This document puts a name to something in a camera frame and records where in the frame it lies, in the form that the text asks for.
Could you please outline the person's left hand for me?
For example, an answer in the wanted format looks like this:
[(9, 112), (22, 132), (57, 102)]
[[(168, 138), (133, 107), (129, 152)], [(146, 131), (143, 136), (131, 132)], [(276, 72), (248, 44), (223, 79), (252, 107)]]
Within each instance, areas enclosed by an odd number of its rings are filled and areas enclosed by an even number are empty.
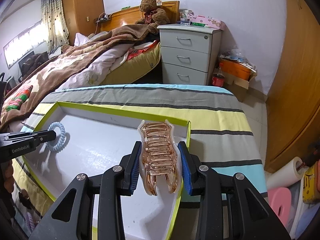
[(12, 166), (12, 160), (8, 162), (8, 166), (4, 172), (4, 188), (12, 193), (14, 191), (14, 168)]

